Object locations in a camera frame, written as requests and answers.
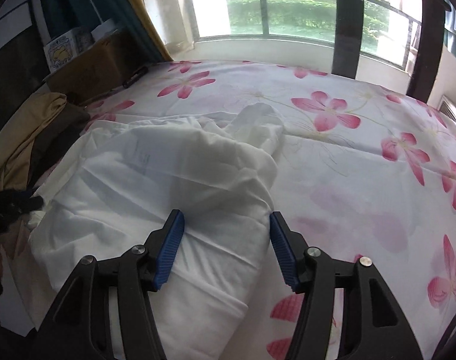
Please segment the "large white cloth garment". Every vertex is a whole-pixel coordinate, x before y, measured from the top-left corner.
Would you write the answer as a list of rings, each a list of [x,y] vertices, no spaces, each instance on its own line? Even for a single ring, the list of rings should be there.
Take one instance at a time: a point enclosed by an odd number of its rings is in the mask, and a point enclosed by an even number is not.
[[[273,154],[284,123],[258,102],[237,114],[96,122],[39,189],[29,244],[59,290],[79,259],[114,258],[169,213],[186,230],[151,300],[170,359],[217,359],[248,310],[269,247]]]

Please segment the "yellow brown folded clothes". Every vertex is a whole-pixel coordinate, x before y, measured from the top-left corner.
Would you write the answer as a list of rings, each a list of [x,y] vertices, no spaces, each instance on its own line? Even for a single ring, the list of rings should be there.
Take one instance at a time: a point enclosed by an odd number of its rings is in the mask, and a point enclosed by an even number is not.
[[[33,94],[0,131],[0,190],[25,190],[79,138],[90,115],[59,93]]]

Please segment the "floral pink bed sheet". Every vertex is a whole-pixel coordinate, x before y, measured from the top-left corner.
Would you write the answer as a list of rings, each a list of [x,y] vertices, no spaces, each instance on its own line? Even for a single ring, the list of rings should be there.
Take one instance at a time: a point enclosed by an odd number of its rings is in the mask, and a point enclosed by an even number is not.
[[[284,123],[271,212],[333,258],[370,258],[423,358],[432,359],[456,313],[456,124],[434,108],[382,86],[281,65],[163,63],[91,103],[83,135],[102,120],[237,114],[258,102]],[[18,223],[5,246],[35,326],[58,292],[29,244],[45,209]],[[217,359],[283,359],[301,303],[269,244],[246,315]]]

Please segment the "small printed box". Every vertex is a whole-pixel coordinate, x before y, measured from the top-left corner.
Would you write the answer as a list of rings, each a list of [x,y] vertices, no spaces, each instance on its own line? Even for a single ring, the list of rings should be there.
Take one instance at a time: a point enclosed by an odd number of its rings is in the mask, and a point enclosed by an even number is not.
[[[44,52],[50,73],[65,66],[72,59],[88,50],[93,44],[91,33],[83,27],[76,27],[50,41]]]

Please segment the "white air conditioner unit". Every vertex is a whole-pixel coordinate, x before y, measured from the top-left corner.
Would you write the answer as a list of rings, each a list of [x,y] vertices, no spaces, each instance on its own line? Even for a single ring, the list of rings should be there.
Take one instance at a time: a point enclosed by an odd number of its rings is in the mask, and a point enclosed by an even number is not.
[[[447,96],[443,95],[441,97],[438,110],[445,116],[456,122],[456,106]]]

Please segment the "yellow curtain left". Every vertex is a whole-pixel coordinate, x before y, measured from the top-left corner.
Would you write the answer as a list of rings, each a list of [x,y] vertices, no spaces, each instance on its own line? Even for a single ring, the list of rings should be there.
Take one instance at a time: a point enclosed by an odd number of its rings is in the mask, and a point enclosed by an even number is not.
[[[151,22],[151,18],[148,15],[148,11],[145,7],[144,0],[129,0],[134,12],[136,13],[140,23],[142,24],[144,32],[150,39],[151,44],[159,55],[159,60],[164,62],[171,62],[173,59],[169,54],[166,46],[161,41],[159,34],[156,31],[155,26]]]

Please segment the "black balcony railing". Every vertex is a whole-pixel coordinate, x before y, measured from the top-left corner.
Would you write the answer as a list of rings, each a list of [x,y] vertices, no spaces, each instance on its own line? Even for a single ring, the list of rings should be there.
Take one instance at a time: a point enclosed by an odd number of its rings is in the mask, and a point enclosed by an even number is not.
[[[185,0],[194,41],[279,39],[333,47],[337,0]],[[360,53],[408,71],[421,22],[385,0],[364,0]]]

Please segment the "dark door frame right post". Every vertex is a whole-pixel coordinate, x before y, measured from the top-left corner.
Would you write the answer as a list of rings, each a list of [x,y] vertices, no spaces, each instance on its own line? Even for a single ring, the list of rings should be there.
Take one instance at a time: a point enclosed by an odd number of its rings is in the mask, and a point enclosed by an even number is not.
[[[443,53],[445,0],[422,0],[421,37],[407,95],[428,102]]]

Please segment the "dark door frame post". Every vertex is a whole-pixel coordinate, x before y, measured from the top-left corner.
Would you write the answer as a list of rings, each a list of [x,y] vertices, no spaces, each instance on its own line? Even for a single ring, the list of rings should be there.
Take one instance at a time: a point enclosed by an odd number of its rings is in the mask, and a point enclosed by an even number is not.
[[[421,37],[407,95],[428,102],[443,53],[445,0],[422,0]]]
[[[334,56],[331,72],[356,78],[363,36],[365,0],[336,0]]]

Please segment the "dark door frame left post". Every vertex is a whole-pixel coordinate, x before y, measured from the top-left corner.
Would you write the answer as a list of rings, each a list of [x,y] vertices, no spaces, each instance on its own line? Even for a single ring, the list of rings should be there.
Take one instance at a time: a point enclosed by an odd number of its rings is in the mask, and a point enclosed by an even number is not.
[[[356,78],[363,36],[365,0],[336,0],[334,56],[331,72]]]

